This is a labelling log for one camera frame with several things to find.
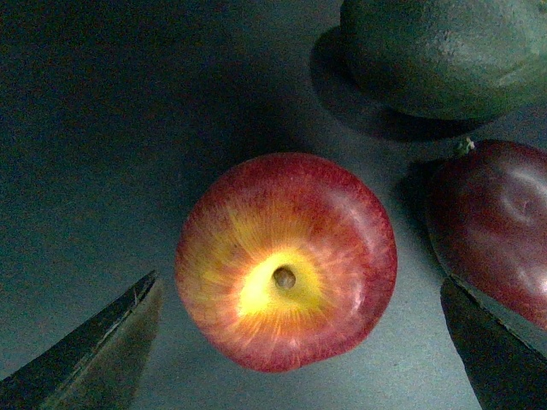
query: dark red fruit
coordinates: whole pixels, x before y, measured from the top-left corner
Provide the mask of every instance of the dark red fruit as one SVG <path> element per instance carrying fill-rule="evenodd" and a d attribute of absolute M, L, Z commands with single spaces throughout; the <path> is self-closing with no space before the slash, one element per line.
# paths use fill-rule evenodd
<path fill-rule="evenodd" d="M 444 270 L 547 330 L 547 154 L 485 140 L 443 164 L 426 199 Z"/>

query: gray surface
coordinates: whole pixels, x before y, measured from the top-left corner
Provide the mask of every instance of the gray surface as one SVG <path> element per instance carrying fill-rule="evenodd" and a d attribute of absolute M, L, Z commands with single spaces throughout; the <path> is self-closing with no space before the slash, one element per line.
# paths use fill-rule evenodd
<path fill-rule="evenodd" d="M 135 409 L 479 409 L 444 322 L 443 273 L 410 206 L 420 186 L 402 190 L 411 164 L 451 151 L 457 137 L 440 137 L 455 127 L 390 114 L 332 70 L 335 48 L 318 40 L 340 1 L 200 3 L 120 6 L 102 26 L 100 12 L 84 22 L 78 10 L 8 14 L 0 378 L 158 269 L 166 302 Z M 546 113 L 522 109 L 469 135 L 547 148 Z M 399 271 L 362 345 L 267 375 L 204 341 L 172 275 L 192 204 L 231 165 L 275 150 L 325 156 L 370 186 L 391 217 Z"/>

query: fruit stem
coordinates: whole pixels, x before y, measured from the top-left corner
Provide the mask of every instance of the fruit stem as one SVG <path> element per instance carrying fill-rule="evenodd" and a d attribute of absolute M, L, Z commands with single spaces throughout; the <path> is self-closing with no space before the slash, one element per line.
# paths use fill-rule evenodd
<path fill-rule="evenodd" d="M 283 289 L 290 289 L 297 282 L 297 278 L 294 276 L 294 273 L 284 266 L 275 270 L 273 273 L 273 279 L 275 280 L 275 283 Z"/>
<path fill-rule="evenodd" d="M 475 149 L 475 143 L 471 140 L 470 137 L 467 137 L 465 138 L 465 141 L 460 142 L 456 146 L 456 157 L 467 155 L 472 149 Z"/>

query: apple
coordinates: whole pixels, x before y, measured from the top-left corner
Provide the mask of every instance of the apple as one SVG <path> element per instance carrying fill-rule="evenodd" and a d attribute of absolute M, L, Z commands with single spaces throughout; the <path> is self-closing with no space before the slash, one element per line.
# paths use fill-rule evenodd
<path fill-rule="evenodd" d="M 484 140 L 432 177 L 426 223 L 444 270 L 547 330 L 547 154 Z"/>
<path fill-rule="evenodd" d="M 394 290 L 391 223 L 355 175 L 315 155 L 259 156 L 197 202 L 176 249 L 184 306 L 210 343 L 259 372 L 357 346 Z"/>

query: green fruit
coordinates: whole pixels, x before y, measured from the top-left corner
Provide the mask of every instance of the green fruit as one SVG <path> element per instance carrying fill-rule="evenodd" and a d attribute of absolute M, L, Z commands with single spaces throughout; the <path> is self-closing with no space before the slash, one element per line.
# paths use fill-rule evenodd
<path fill-rule="evenodd" d="M 488 119 L 547 98 L 547 0 L 345 0 L 346 63 L 396 111 Z"/>

